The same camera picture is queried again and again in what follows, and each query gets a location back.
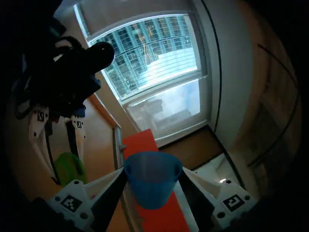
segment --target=wall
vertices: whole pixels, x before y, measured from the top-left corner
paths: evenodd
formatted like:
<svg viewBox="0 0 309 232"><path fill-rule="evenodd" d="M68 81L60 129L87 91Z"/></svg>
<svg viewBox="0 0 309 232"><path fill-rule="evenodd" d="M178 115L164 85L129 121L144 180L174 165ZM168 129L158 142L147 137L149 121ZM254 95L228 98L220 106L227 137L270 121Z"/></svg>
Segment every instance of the wall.
<svg viewBox="0 0 309 232"><path fill-rule="evenodd" d="M198 0L195 5L209 48L212 77L212 115L215 127L219 92L219 57L208 14ZM248 26L236 1L205 0L216 28L222 64L220 115L216 135L226 149L233 144L247 109L253 83L253 49Z"/></svg>
<svg viewBox="0 0 309 232"><path fill-rule="evenodd" d="M91 35L142 14L191 10L187 0L84 0L80 7Z"/></svg>

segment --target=black wire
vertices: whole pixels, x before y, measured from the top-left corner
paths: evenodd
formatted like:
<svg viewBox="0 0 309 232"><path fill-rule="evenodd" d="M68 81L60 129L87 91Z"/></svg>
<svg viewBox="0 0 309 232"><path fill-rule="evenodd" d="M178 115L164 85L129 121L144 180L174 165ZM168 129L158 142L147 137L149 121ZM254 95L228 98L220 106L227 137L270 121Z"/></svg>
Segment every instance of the black wire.
<svg viewBox="0 0 309 232"><path fill-rule="evenodd" d="M220 46L219 46L219 40L218 40L216 28L215 28L214 22L213 22L213 20L212 20L210 11L209 11L209 9L207 8L205 2L204 2L203 0L201 0L201 2L202 2L202 4L203 4L205 10L207 11L207 14L208 14L209 19L210 19L211 27L212 27L212 29L214 30L215 39L216 39L216 44L217 44L217 50L218 50L220 87L219 87L219 103L218 103L217 118L216 118L216 123L215 123L215 128L214 128L214 132L216 132L216 130L217 130L217 125L218 125L218 120L219 120L219 114L220 114L221 92L222 92L221 53L220 53Z"/></svg>
<svg viewBox="0 0 309 232"><path fill-rule="evenodd" d="M56 170L56 167L55 167L55 164L54 164L53 156L51 154L51 146L50 146L50 143L49 143L49 135L47 133L45 133L45 138L46 138L46 146L47 146L49 161L51 162L51 166L53 167L53 171L54 171L55 177L56 177L56 179L54 179L54 182L56 184L60 185L58 173L57 173L57 170Z"/></svg>
<svg viewBox="0 0 309 232"><path fill-rule="evenodd" d="M291 116L290 116L286 126L284 127L284 129L280 133L280 135L277 137L277 139L262 154L260 154L257 158L255 158L253 161L251 161L251 163L248 164L248 167L251 167L253 164L262 161L263 158L265 157L265 155L268 152L270 152L275 147L275 145L281 140L281 138L286 133L287 129L289 128L289 126L290 126L290 124L291 124L291 122L292 122L292 120L294 118L294 115L296 113L296 108L297 108L297 105L298 105L298 100L299 100L299 89L298 89L297 83L296 83L295 79L293 78L291 72L287 69L287 67L270 50L268 50L267 48L265 48L261 44L258 44L258 47L261 48L262 50L264 50L271 57L273 57L284 68L284 70L286 70L286 72L288 73L289 77L291 78L295 88L297 89L297 95L296 95L296 99L295 99L295 103L294 103L294 107L293 107Z"/></svg>

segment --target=screw hole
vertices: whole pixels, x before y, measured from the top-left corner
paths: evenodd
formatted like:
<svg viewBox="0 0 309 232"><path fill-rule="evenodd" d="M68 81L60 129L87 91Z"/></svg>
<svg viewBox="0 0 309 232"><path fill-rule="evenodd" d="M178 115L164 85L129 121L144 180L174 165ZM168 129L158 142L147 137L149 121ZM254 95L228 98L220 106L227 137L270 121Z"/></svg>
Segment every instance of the screw hole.
<svg viewBox="0 0 309 232"><path fill-rule="evenodd" d="M75 222L73 220L68 220L68 223L70 223L71 225L75 225Z"/></svg>
<svg viewBox="0 0 309 232"><path fill-rule="evenodd" d="M224 212L220 212L217 214L218 218L224 218L225 217L225 213Z"/></svg>
<svg viewBox="0 0 309 232"><path fill-rule="evenodd" d="M63 213L57 213L57 215L59 215L62 218L65 218L65 216L63 215Z"/></svg>
<svg viewBox="0 0 309 232"><path fill-rule="evenodd" d="M87 219L87 218L88 218L88 214L86 214L86 213L81 213L81 214L80 214L80 218L81 218L81 219Z"/></svg>

